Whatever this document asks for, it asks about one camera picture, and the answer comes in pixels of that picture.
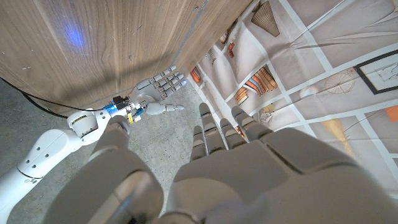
picture frame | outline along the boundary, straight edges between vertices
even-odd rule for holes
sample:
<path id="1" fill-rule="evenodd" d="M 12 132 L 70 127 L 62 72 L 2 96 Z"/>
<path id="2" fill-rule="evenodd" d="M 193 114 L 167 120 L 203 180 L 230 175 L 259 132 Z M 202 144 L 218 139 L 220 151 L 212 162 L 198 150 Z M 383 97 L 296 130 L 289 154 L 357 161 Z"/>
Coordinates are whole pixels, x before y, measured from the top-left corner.
<path id="1" fill-rule="evenodd" d="M 354 67 L 373 94 L 398 89 L 398 50 Z"/>

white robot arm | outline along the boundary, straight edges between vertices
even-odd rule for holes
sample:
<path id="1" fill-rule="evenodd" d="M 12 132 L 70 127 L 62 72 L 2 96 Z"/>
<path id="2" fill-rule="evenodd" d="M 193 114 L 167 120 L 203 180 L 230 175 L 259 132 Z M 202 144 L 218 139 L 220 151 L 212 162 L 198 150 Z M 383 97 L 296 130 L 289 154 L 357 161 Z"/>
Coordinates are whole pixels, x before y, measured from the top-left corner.
<path id="1" fill-rule="evenodd" d="M 249 142 L 222 119 L 225 145 L 209 107 L 199 110 L 203 129 L 160 218 L 160 184 L 115 117 L 44 223 L 398 223 L 395 203 L 347 155 L 295 129 L 272 132 L 239 107 L 232 115 Z"/>
<path id="2" fill-rule="evenodd" d="M 6 223 L 14 206 L 27 195 L 60 161 L 82 146 L 96 142 L 112 117 L 121 115 L 130 123 L 142 113 L 160 114 L 182 110 L 181 105 L 163 105 L 164 100 L 186 84 L 172 66 L 154 78 L 140 82 L 128 97 L 113 98 L 99 111 L 79 111 L 68 117 L 71 129 L 51 129 L 39 137 L 23 160 L 0 177 L 0 223 Z"/>

concrete floor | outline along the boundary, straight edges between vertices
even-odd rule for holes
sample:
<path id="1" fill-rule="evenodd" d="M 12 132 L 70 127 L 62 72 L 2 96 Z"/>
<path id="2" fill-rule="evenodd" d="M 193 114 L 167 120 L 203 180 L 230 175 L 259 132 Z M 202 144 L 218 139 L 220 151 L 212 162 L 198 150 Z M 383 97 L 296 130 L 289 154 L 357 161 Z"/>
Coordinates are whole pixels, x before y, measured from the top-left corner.
<path id="1" fill-rule="evenodd" d="M 18 91 L 0 80 L 0 175 L 15 166 L 48 129 L 67 129 L 65 119 L 44 113 Z M 131 149 L 148 164 L 167 196 L 178 168 L 187 163 L 192 149 L 193 127 L 200 125 L 202 102 L 189 82 L 164 103 L 184 105 L 183 111 L 142 116 L 131 125 Z M 62 187 L 88 160 L 95 143 L 83 146 L 59 163 L 13 209 L 11 223 L 40 223 Z"/>

wood grain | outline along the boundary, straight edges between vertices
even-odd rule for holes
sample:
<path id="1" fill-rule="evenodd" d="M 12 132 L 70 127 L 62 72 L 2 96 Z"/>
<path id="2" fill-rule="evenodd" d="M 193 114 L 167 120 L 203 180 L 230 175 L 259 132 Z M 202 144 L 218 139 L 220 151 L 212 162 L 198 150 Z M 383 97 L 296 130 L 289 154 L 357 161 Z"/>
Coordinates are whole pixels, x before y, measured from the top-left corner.
<path id="1" fill-rule="evenodd" d="M 3 0 L 0 76 L 46 100 L 98 108 L 172 63 L 188 75 L 250 2 Z"/>

blue light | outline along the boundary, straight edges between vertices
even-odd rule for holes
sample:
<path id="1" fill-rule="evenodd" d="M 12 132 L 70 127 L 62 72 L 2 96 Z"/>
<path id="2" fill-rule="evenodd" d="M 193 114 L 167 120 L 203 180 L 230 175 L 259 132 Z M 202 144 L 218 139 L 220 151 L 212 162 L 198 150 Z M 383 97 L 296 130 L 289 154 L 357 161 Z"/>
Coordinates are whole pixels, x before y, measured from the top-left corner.
<path id="1" fill-rule="evenodd" d="M 83 46 L 84 44 L 83 37 L 81 36 L 78 29 L 72 28 L 71 26 L 67 26 L 65 32 L 67 39 L 74 47 Z"/>

